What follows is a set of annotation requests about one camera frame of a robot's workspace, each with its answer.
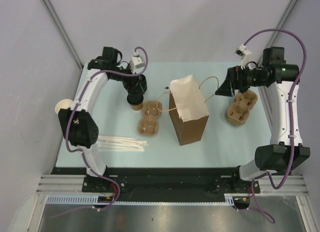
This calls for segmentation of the black cup lid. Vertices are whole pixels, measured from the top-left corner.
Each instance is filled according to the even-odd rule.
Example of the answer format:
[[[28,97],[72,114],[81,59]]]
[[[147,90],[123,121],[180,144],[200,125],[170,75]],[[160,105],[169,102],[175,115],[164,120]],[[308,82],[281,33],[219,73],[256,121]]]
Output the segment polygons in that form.
[[[126,99],[128,104],[131,106],[140,105],[141,103],[143,103],[143,100],[144,100],[143,95],[140,93],[129,94]]]

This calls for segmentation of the brown paper cup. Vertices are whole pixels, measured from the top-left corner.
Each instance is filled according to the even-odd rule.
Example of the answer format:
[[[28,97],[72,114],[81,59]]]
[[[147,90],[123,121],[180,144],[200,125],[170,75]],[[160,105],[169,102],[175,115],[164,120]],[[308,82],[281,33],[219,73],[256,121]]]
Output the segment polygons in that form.
[[[134,111],[140,111],[143,108],[143,103],[137,104],[137,105],[131,105],[132,110]]]

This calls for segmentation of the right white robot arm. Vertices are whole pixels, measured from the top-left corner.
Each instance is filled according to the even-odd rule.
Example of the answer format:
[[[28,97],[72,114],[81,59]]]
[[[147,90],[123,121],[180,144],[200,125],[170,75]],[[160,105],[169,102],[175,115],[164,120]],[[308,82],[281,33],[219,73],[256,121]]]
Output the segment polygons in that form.
[[[254,159],[239,166],[238,176],[231,179],[230,186],[242,193],[249,181],[283,172],[285,180],[290,171],[309,158],[309,147],[303,146],[300,136],[297,94],[302,68],[287,64],[283,47],[263,50],[262,65],[250,68],[252,53],[245,45],[236,51],[241,65],[227,69],[224,82],[215,91],[217,96],[244,95],[251,87],[265,87],[271,106],[271,138],[269,145],[257,147]]]

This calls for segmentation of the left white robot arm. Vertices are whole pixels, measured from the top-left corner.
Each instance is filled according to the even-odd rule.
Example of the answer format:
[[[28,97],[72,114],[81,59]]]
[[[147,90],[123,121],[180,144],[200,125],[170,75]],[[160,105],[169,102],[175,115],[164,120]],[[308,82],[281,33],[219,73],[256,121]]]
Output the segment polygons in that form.
[[[107,166],[100,159],[97,148],[99,128],[92,118],[97,98],[108,81],[119,81],[127,91],[128,104],[133,110],[140,110],[147,91],[144,72],[149,58],[146,50],[136,47],[126,67],[121,65],[122,58],[123,54],[118,49],[105,46],[102,55],[88,63],[84,85],[75,99],[57,112],[67,150],[81,154],[86,173],[95,177],[93,186],[100,192],[107,191],[111,183],[104,176]]]

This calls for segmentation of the single brown cup carrier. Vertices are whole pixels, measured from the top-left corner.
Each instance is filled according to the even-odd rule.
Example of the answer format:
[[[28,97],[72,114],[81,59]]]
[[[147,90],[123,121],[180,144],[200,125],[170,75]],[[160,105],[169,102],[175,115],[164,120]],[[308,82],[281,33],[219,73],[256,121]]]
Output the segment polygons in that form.
[[[137,126],[137,132],[143,136],[154,136],[159,131],[158,118],[162,114],[162,104],[158,101],[147,101],[144,103],[141,112],[142,119]]]

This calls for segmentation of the brown paper bag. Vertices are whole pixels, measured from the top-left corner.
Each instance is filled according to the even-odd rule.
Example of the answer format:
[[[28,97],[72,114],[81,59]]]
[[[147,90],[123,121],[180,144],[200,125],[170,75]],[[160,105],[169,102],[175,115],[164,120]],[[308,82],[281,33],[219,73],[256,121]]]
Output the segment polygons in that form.
[[[205,98],[201,86],[205,81],[216,76],[206,78],[198,83],[192,75],[170,82],[167,91],[169,95],[168,112],[174,126],[178,142],[181,146],[198,142],[202,139],[210,113],[207,101],[212,96]]]

